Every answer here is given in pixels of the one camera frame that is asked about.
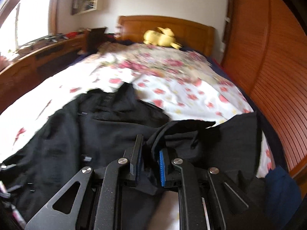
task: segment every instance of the white wall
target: white wall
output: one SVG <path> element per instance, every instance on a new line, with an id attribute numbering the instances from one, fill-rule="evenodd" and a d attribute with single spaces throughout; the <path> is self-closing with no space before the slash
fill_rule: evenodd
<path id="1" fill-rule="evenodd" d="M 81 27 L 80 18 L 71 15 L 73 0 L 58 0 L 57 3 L 57 31 L 69 33 Z"/>
<path id="2" fill-rule="evenodd" d="M 216 28 L 213 56 L 219 59 L 227 0 L 105 0 L 105 9 L 80 15 L 82 27 L 107 26 L 114 32 L 120 15 L 159 15 L 183 18 Z"/>

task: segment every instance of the wall shelf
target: wall shelf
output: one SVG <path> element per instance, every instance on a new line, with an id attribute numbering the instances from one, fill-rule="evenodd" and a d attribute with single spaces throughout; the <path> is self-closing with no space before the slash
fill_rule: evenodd
<path id="1" fill-rule="evenodd" d="M 80 10 L 74 15 L 81 15 L 87 12 L 102 10 L 103 0 L 81 0 L 80 1 Z"/>

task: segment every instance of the wooden wardrobe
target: wooden wardrobe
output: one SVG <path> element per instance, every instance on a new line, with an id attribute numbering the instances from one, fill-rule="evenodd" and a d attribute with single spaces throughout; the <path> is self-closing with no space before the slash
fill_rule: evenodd
<path id="1" fill-rule="evenodd" d="M 307 37 L 283 0 L 234 0 L 222 66 L 256 103 L 284 148 L 290 175 L 307 174 Z"/>

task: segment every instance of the pink flower pattern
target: pink flower pattern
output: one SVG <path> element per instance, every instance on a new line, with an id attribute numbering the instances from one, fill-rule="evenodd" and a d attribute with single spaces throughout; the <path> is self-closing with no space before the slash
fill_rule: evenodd
<path id="1" fill-rule="evenodd" d="M 178 79 L 177 82 L 178 82 L 179 84 L 181 84 L 181 85 L 184 85 L 184 84 L 185 84 L 185 83 L 183 82 L 183 80 L 181 80 L 181 79 Z"/>
<path id="2" fill-rule="evenodd" d="M 272 163 L 271 162 L 268 163 L 267 168 L 268 168 L 268 171 L 272 169 Z"/>
<path id="3" fill-rule="evenodd" d="M 109 79 L 109 83 L 111 83 L 111 84 L 119 84 L 120 82 L 122 82 L 122 80 L 119 79 L 119 78 Z"/>
<path id="4" fill-rule="evenodd" d="M 183 66 L 183 62 L 180 60 L 173 60 L 173 59 L 167 59 L 165 60 L 165 62 L 169 65 L 171 65 L 172 67 L 181 67 Z"/>
<path id="5" fill-rule="evenodd" d="M 193 85 L 194 86 L 200 86 L 201 83 L 202 83 L 202 80 L 200 78 L 197 78 L 197 80 L 193 82 Z"/>
<path id="6" fill-rule="evenodd" d="M 165 91 L 159 88 L 154 89 L 153 91 L 155 94 L 165 94 Z"/>
<path id="7" fill-rule="evenodd" d="M 188 55 L 194 59 L 194 60 L 197 60 L 197 61 L 204 61 L 206 60 L 206 58 L 204 56 L 202 56 L 201 54 L 197 53 L 197 52 L 194 52 L 194 51 L 189 51 L 188 52 Z"/>
<path id="8" fill-rule="evenodd" d="M 147 70 L 145 72 L 145 74 L 147 75 L 152 75 L 152 76 L 156 76 L 156 77 L 160 77 L 162 78 L 163 77 L 163 73 L 161 71 L 158 71 L 158 70 Z"/>
<path id="9" fill-rule="evenodd" d="M 271 158 L 271 153 L 270 153 L 269 149 L 266 149 L 266 156 L 267 156 L 268 158 Z"/>
<path id="10" fill-rule="evenodd" d="M 234 84 L 228 80 L 222 80 L 219 82 L 220 85 L 228 85 L 228 86 L 234 86 Z"/>
<path id="11" fill-rule="evenodd" d="M 149 58 L 151 57 L 151 54 L 150 53 L 140 53 L 140 56 L 144 58 Z"/>
<path id="12" fill-rule="evenodd" d="M 214 104 L 211 103 L 211 102 L 209 102 L 209 103 L 207 103 L 207 107 L 208 107 L 208 108 L 214 108 Z"/>
<path id="13" fill-rule="evenodd" d="M 223 103 L 229 103 L 228 99 L 226 99 L 222 94 L 219 95 L 219 100 Z"/>
<path id="14" fill-rule="evenodd" d="M 149 49 L 155 49 L 156 48 L 156 46 L 154 46 L 154 45 L 146 45 L 147 46 L 147 48 L 149 48 Z"/>
<path id="15" fill-rule="evenodd" d="M 147 87 L 147 85 L 145 85 L 145 84 L 142 83 L 142 82 L 138 83 L 138 86 L 139 86 L 139 87 Z"/>
<path id="16" fill-rule="evenodd" d="M 157 107 L 162 108 L 163 101 L 162 101 L 161 99 L 155 99 L 155 100 L 153 100 L 153 103 L 154 103 Z"/>
<path id="17" fill-rule="evenodd" d="M 198 97 L 196 97 L 194 94 L 188 94 L 188 98 L 191 100 L 197 100 Z"/>
<path id="18" fill-rule="evenodd" d="M 222 91 L 222 92 L 228 92 L 228 89 L 227 89 L 226 87 L 222 86 L 222 87 L 221 87 L 221 91 Z"/>
<path id="19" fill-rule="evenodd" d="M 145 65 L 133 61 L 124 60 L 118 65 L 119 68 L 129 68 L 134 71 L 147 70 L 148 68 Z"/>
<path id="20" fill-rule="evenodd" d="M 81 87 L 71 88 L 71 89 L 69 90 L 69 92 L 70 92 L 70 93 L 75 93 L 75 92 L 79 91 L 80 89 L 81 89 Z"/>
<path id="21" fill-rule="evenodd" d="M 18 140 L 19 136 L 20 136 L 22 133 L 25 133 L 25 132 L 26 132 L 25 128 L 21 128 L 21 129 L 17 132 L 17 135 L 16 135 L 16 137 L 15 137 L 15 141 L 14 141 L 13 145 L 16 143 L 16 141 Z"/>
<path id="22" fill-rule="evenodd" d="M 178 74 L 179 73 L 179 71 L 175 70 L 175 69 L 168 69 L 168 72 L 169 73 L 174 73 L 174 74 Z"/>

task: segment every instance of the bed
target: bed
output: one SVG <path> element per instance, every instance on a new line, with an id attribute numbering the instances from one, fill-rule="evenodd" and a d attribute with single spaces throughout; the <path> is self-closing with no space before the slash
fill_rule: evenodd
<path id="1" fill-rule="evenodd" d="M 133 83 L 139 99 L 164 109 L 172 120 L 221 124 L 253 111 L 242 92 L 205 57 L 212 51 L 213 27 L 162 16 L 121 16 L 119 24 L 120 40 L 125 45 L 103 43 L 96 54 L 48 78 L 0 115 L 0 161 L 21 149 L 50 115 L 79 94 L 94 88 L 113 92 L 123 82 Z M 171 28 L 186 51 L 127 44 L 127 40 L 142 42 L 144 32 L 157 26 Z M 257 177 L 264 177 L 272 165 L 262 133 Z M 179 229 L 176 193 L 165 194 L 149 229 Z"/>

